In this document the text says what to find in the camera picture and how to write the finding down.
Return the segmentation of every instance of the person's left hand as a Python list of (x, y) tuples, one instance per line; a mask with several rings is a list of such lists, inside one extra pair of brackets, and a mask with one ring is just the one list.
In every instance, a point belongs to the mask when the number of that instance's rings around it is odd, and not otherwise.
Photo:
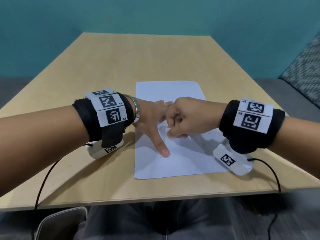
[(137, 123), (133, 124), (134, 127), (150, 138), (157, 151), (163, 157), (168, 157), (170, 152), (159, 135), (158, 121), (165, 119), (168, 108), (173, 102), (165, 103), (163, 100), (150, 102), (138, 98), (137, 101), (140, 105), (140, 118)]

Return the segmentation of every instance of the fingernail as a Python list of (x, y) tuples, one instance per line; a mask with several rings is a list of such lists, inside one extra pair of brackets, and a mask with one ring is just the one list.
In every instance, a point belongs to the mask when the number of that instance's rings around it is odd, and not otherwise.
[(162, 155), (163, 157), (169, 157), (170, 152), (169, 152), (168, 149), (164, 149), (164, 150), (161, 152), (161, 155)]

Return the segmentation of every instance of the wire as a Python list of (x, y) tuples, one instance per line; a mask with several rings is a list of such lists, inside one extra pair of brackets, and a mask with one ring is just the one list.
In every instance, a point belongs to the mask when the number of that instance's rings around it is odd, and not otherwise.
[(38, 209), (38, 203), (39, 203), (40, 194), (41, 194), (41, 192), (42, 192), (42, 189), (43, 189), (43, 187), (44, 187), (44, 185), (45, 185), (45, 182), (46, 182), (49, 174), (50, 174), (51, 171), (54, 169), (54, 166), (57, 165), (57, 163), (58, 163), (60, 160), (56, 161), (56, 162), (52, 165), (52, 167), (49, 169), (49, 171), (47, 172), (47, 175), (45, 176), (45, 178), (44, 178), (44, 180), (43, 180), (43, 182), (42, 182), (42, 185), (41, 185), (41, 187), (40, 187), (40, 190), (39, 190), (39, 193), (38, 193), (38, 196), (37, 196), (37, 200), (35, 201), (35, 205), (34, 205), (34, 217), (33, 217), (33, 218), (34, 218), (34, 225), (33, 225), (33, 227), (32, 227), (32, 231), (31, 231), (32, 240), (34, 240), (34, 238), (35, 238), (36, 212), (37, 212), (37, 209)]
[[(247, 159), (249, 162), (251, 161), (259, 161), (259, 162), (262, 162), (264, 163), (265, 165), (267, 165), (268, 168), (270, 168), (270, 170), (272, 171), (274, 177), (275, 177), (275, 180), (277, 181), (277, 185), (278, 185), (278, 192), (281, 193), (281, 186), (280, 186), (280, 182), (279, 182), (279, 179), (278, 179), (278, 176), (276, 174), (276, 172), (273, 170), (273, 168), (267, 164), (265, 161), (261, 160), (261, 159), (258, 159), (258, 158), (250, 158), (250, 159)], [(274, 214), (274, 217), (273, 219), (271, 220), (270, 224), (269, 224), (269, 227), (268, 227), (268, 240), (271, 240), (271, 235), (270, 235), (270, 232), (271, 232), (271, 227), (272, 225), (274, 224), (274, 222), (278, 219), (278, 213), (276, 212)]]

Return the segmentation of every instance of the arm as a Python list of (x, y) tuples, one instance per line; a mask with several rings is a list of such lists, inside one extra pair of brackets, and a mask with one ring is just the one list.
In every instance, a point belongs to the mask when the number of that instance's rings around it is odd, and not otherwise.
[[(189, 97), (177, 99), (166, 114), (168, 136), (218, 128), (226, 106)], [(320, 179), (319, 123), (286, 117), (268, 149)]]
[[(134, 103), (129, 99), (134, 111)], [(138, 99), (140, 119), (134, 126), (167, 157), (157, 123), (172, 102)], [(73, 106), (0, 119), (0, 197), (89, 141), (88, 132)]]

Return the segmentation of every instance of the gray pants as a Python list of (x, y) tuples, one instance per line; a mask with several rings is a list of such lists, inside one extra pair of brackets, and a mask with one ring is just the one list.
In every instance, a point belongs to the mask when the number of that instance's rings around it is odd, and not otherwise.
[(223, 198), (92, 206), (83, 240), (234, 240)]

